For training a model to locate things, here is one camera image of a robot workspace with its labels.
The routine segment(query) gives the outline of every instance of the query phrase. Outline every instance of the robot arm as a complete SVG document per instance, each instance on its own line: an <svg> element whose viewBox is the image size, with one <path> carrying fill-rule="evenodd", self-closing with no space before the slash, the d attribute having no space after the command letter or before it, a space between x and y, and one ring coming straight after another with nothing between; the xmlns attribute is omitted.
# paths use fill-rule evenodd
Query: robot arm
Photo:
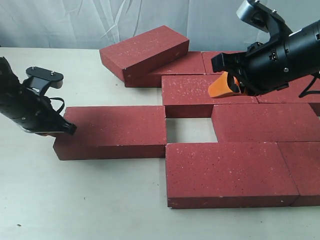
<svg viewBox="0 0 320 240"><path fill-rule="evenodd" d="M28 79L20 83L8 61L0 57L0 112L28 133L73 135L77 127L60 115L63 99L45 96L49 87L61 88L64 76L39 67L29 67L26 74ZM62 101L60 109L54 110L51 100Z"/></svg>
<svg viewBox="0 0 320 240"><path fill-rule="evenodd" d="M221 53L212 58L213 71L223 73L209 87L210 97L264 95L287 88L289 82L301 77L313 75L314 82L320 76L320 20L293 33L277 11L259 0L244 0L237 15L269 33L270 39L255 42L246 52ZM304 92L300 97L310 93L319 92Z"/></svg>

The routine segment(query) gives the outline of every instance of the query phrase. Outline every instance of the orange object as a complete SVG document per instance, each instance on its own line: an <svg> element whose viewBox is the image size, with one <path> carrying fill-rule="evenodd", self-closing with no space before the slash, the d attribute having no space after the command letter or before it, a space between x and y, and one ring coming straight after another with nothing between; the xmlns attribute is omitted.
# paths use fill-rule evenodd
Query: orange object
<svg viewBox="0 0 320 240"><path fill-rule="evenodd" d="M224 72L208 88L211 98L227 98L231 96L247 96L246 91L241 91L239 81L228 72Z"/></svg>

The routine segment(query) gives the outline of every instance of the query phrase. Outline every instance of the table surface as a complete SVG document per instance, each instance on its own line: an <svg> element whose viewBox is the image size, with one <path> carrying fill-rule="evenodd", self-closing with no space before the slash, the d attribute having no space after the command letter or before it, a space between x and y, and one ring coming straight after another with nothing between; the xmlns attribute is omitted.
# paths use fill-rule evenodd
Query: table surface
<svg viewBox="0 0 320 240"><path fill-rule="evenodd" d="M2 48L22 81L38 66L64 75L50 97L67 106L161 105L161 89L125 88L98 50ZM0 115L0 239L320 238L320 207L167 207L164 159L59 161L53 137L23 132ZM210 119L168 119L169 142L216 142Z"/></svg>

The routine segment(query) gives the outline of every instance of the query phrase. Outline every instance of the white backdrop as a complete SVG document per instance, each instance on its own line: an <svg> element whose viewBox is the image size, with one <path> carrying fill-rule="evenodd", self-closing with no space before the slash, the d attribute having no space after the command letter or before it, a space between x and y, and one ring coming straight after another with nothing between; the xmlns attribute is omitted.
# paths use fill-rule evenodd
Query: white backdrop
<svg viewBox="0 0 320 240"><path fill-rule="evenodd" d="M0 0L2 47L100 49L167 25L191 51L242 51L268 36L241 22L243 0ZM320 19L319 0L261 0L296 31Z"/></svg>

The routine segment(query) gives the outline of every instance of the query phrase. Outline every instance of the red brick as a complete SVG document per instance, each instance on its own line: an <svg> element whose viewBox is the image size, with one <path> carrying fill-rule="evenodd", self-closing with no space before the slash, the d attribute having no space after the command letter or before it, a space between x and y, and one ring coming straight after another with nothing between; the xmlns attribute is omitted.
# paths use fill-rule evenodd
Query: red brick
<svg viewBox="0 0 320 240"><path fill-rule="evenodd" d="M216 105L218 142L318 142L320 121L307 103Z"/></svg>
<svg viewBox="0 0 320 240"><path fill-rule="evenodd" d="M126 87L161 88L161 77L166 75L205 75L206 70L200 51L190 51L187 55L166 64L142 77L125 83Z"/></svg>
<svg viewBox="0 0 320 240"><path fill-rule="evenodd" d="M276 143L169 143L167 204L175 209L290 206L299 193Z"/></svg>
<svg viewBox="0 0 320 240"><path fill-rule="evenodd" d="M211 63L211 59L220 53L234 54L234 53L238 53L238 51L203 51L202 58L203 58L206 74L208 74L208 75L212 75L212 74L220 75L221 74L221 72L214 72L213 71L212 63Z"/></svg>
<svg viewBox="0 0 320 240"><path fill-rule="evenodd" d="M160 26L100 49L102 64L124 82L139 78L188 53L189 39Z"/></svg>
<svg viewBox="0 0 320 240"><path fill-rule="evenodd" d="M179 75L162 77L162 104L167 118L210 118L214 105L255 104L255 97L232 96L213 99L209 86L219 75Z"/></svg>
<svg viewBox="0 0 320 240"><path fill-rule="evenodd" d="M163 106L68 107L64 117L77 130L56 138L53 148L60 160L165 157Z"/></svg>
<svg viewBox="0 0 320 240"><path fill-rule="evenodd" d="M320 115L320 97L317 94L309 94L299 98L302 91L309 85L313 76L306 76L289 83L288 88L280 91L273 91L262 96L258 96L259 103L263 104L284 104L284 103L308 103L315 113ZM317 80L310 90L320 90L320 80Z"/></svg>
<svg viewBox="0 0 320 240"><path fill-rule="evenodd" d="M281 142L278 146L300 195L292 206L320 206L320 142Z"/></svg>

